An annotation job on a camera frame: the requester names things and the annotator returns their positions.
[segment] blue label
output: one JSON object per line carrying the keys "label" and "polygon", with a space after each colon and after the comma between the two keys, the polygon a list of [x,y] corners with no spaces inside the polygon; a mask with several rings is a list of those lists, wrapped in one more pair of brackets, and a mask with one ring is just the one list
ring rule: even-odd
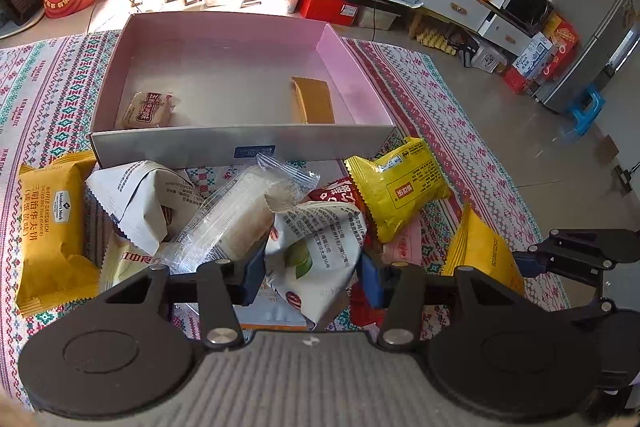
{"label": "blue label", "polygon": [[259,152],[267,156],[273,156],[276,152],[276,146],[254,145],[251,147],[236,147],[234,158],[255,158]]}

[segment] patterned tablecloth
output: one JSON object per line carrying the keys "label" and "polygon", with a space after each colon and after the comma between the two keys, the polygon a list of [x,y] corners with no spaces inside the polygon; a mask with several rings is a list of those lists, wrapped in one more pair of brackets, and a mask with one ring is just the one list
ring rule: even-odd
{"label": "patterned tablecloth", "polygon": [[[0,50],[0,379],[6,391],[24,403],[28,399],[17,370],[21,347],[30,335],[78,303],[27,318],[17,311],[15,293],[21,270],[18,168],[21,163],[43,167],[65,152],[89,148],[87,133],[117,37],[117,32],[101,32]],[[511,248],[522,250],[539,242],[540,231],[513,182],[478,136],[431,59],[388,44],[345,42],[396,120],[398,131],[385,150],[398,146],[402,136],[423,137],[454,188],[449,200],[433,201],[422,210],[425,269],[437,272],[444,263],[465,200],[472,202]],[[335,179],[344,170],[339,162],[331,164],[330,169],[327,165],[319,168],[333,171]],[[235,171],[197,168],[190,169],[190,175],[206,196]],[[86,253],[99,265],[109,223],[90,196],[86,203]],[[549,310],[568,305],[562,286],[550,275],[527,280],[527,295]],[[436,333],[447,320],[445,309],[425,308],[427,335]],[[178,312],[175,324],[188,335],[196,333],[197,319],[188,312]],[[335,330],[351,328],[348,309],[330,325]]]}

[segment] yellow snack package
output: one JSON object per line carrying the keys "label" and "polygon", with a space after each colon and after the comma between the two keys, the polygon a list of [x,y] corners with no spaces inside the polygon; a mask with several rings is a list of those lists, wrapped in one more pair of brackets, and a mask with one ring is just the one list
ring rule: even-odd
{"label": "yellow snack package", "polygon": [[524,295],[524,279],[507,242],[465,203],[462,220],[453,236],[442,275],[453,275],[458,266],[472,266]]}
{"label": "yellow snack package", "polygon": [[451,195],[425,141],[411,137],[404,141],[378,160],[352,156],[344,162],[369,208],[380,243],[392,241],[429,201]]}
{"label": "yellow snack package", "polygon": [[84,251],[84,180],[91,151],[65,154],[42,169],[22,165],[22,276],[16,295],[23,316],[95,297],[97,267]]}

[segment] pink box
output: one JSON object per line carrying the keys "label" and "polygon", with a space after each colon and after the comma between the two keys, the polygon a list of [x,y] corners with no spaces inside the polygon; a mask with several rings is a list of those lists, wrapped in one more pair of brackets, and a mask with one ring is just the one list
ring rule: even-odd
{"label": "pink box", "polygon": [[[302,124],[292,76],[324,80],[335,124]],[[171,93],[171,127],[116,130],[137,91]],[[129,18],[91,126],[103,168],[154,160],[169,168],[249,161],[375,156],[394,123],[329,24],[234,12],[158,12]]]}

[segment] drawer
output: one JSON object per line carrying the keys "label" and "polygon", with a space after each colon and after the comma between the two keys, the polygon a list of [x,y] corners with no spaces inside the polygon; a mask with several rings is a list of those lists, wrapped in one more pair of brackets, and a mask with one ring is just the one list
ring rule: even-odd
{"label": "drawer", "polygon": [[498,14],[495,14],[491,19],[485,21],[478,30],[478,33],[488,41],[498,44],[501,48],[510,51],[518,57],[522,55],[522,52],[531,42],[531,37],[517,29],[513,24],[504,20]]}
{"label": "drawer", "polygon": [[477,0],[422,0],[424,7],[477,32],[491,10]]}

